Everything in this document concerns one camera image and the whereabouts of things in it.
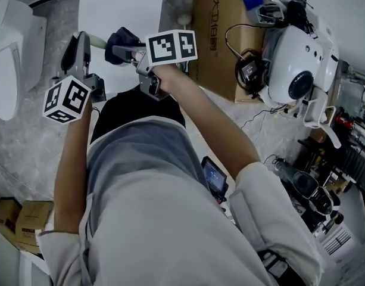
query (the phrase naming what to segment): cardboard box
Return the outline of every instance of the cardboard box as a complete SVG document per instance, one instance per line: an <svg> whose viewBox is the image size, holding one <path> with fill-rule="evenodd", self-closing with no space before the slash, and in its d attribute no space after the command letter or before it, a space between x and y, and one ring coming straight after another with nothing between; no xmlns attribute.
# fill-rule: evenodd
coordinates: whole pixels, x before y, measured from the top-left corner
<svg viewBox="0 0 365 286"><path fill-rule="evenodd" d="M21 208L14 198L0 200L0 233L13 245L16 245L15 227Z"/></svg>
<svg viewBox="0 0 365 286"><path fill-rule="evenodd" d="M243 0L194 0L193 23L198 60L189 63L189 75L202 87L234 102L255 101L238 85L237 58L224 36L236 24L248 20ZM264 29L236 27L228 34L231 47L241 53L248 48L261 52Z"/></svg>
<svg viewBox="0 0 365 286"><path fill-rule="evenodd" d="M54 204L52 201L25 201L18 216L15 239L21 250L39 254L38 235L45 230Z"/></svg>

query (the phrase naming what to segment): black glove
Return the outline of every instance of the black glove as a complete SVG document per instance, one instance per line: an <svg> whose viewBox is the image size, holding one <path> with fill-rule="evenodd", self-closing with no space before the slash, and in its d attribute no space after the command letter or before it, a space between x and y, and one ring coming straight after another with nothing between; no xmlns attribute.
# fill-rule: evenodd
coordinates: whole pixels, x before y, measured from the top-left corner
<svg viewBox="0 0 365 286"><path fill-rule="evenodd" d="M128 45L138 46L141 45L140 39L133 33L128 31L125 27L121 27L116 33L113 33L107 41L107 47L105 48L105 60L111 64L130 63L132 59L132 53L127 51L125 53L126 59L122 59L112 53L112 47L114 45Z"/></svg>

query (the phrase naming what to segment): gray floor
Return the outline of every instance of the gray floor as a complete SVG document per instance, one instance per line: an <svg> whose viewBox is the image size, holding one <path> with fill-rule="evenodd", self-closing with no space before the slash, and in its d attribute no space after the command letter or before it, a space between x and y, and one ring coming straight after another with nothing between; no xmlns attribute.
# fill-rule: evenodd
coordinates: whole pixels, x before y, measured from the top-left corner
<svg viewBox="0 0 365 286"><path fill-rule="evenodd" d="M63 49L77 30L78 9L79 0L54 0L34 9L36 15L48 19L42 78L27 94L17 117L9 122L0 120L0 197L14 196L19 202L53 197L55 173L67 127L44 119L41 109L44 92L50 87L49 80ZM164 0L160 30L180 29L176 17L190 9L191 0ZM266 109L262 103L234 104L207 93L239 126ZM96 120L97 115L93 112L90 133ZM210 156L217 161L188 118L187 130L199 158ZM277 154L289 161L298 154L296 140L309 133L301 120L287 120L279 114L269 113L260 114L244 127L244 131L255 142L262 160Z"/></svg>

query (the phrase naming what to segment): toilet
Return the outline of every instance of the toilet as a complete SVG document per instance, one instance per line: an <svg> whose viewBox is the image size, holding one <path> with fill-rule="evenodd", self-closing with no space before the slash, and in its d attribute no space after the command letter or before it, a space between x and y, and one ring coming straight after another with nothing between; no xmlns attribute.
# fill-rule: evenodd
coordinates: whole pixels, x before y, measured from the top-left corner
<svg viewBox="0 0 365 286"><path fill-rule="evenodd" d="M0 1L0 118L12 119L42 73L47 19L15 0Z"/></svg>

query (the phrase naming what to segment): black shorts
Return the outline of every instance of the black shorts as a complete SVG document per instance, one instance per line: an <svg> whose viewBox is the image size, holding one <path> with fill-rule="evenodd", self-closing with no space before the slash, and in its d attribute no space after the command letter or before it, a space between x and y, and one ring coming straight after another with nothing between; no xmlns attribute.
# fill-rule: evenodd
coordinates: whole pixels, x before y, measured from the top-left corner
<svg viewBox="0 0 365 286"><path fill-rule="evenodd" d="M185 127L179 104L172 97L158 102L141 92L137 86L117 94L105 103L93 130L91 143L122 125L149 116L166 117Z"/></svg>

